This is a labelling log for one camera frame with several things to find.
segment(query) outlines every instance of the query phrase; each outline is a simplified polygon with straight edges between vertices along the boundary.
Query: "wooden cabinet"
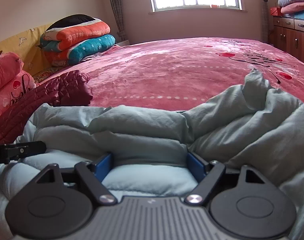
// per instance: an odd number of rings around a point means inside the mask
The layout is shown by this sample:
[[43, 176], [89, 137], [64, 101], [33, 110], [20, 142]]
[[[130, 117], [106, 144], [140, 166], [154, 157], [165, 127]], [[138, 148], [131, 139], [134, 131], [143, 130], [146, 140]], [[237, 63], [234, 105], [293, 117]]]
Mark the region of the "wooden cabinet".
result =
[[274, 17], [274, 46], [304, 63], [304, 20]]

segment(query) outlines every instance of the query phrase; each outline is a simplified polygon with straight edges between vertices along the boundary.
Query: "red box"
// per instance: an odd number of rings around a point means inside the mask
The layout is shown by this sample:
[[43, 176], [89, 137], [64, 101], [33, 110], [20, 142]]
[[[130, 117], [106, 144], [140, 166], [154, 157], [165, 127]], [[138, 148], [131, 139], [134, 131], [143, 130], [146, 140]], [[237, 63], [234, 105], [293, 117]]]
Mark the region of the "red box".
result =
[[281, 13], [281, 8], [278, 7], [272, 7], [270, 9], [270, 12], [272, 16], [283, 16], [283, 14]]

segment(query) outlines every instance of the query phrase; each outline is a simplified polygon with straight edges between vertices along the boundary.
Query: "drawer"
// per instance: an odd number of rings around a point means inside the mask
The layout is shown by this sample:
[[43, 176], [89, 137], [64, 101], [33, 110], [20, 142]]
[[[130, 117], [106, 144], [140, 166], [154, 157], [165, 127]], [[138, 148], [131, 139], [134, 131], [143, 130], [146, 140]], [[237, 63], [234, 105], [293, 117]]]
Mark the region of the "drawer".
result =
[[295, 30], [304, 32], [304, 21], [295, 20]]
[[286, 28], [294, 29], [294, 19], [282, 18], [282, 26]]
[[273, 19], [274, 19], [274, 25], [282, 27], [282, 18], [273, 17]]

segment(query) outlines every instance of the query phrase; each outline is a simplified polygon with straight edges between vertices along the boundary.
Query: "window sill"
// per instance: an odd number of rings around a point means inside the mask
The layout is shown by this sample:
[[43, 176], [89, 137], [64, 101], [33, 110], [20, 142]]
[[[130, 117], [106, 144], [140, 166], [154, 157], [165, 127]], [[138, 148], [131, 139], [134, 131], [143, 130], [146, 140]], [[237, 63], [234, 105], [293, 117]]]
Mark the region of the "window sill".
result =
[[247, 13], [247, 11], [245, 10], [241, 10], [238, 8], [211, 8], [208, 6], [193, 6], [193, 7], [170, 7], [170, 8], [162, 8], [162, 9], [158, 9], [157, 11], [154, 12], [149, 12], [148, 14], [155, 14], [155, 13], [159, 13], [159, 12], [165, 12], [165, 11], [174, 11], [174, 10], [190, 10], [190, 9], [208, 9], [208, 10], [229, 10], [229, 11], [239, 11], [239, 12], [243, 12], [243, 13]]

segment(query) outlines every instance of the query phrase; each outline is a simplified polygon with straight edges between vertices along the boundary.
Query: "triangular cutout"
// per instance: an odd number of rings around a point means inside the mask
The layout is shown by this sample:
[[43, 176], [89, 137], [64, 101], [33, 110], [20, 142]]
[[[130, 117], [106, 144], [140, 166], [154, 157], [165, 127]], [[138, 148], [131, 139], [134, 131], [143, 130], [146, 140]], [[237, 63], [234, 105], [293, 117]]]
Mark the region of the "triangular cutout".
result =
[[262, 179], [259, 176], [257, 176], [255, 172], [251, 170], [246, 171], [246, 182], [264, 184], [264, 181], [262, 181]]
[[38, 181], [38, 184], [41, 183], [53, 183], [54, 182], [54, 170], [48, 170]]

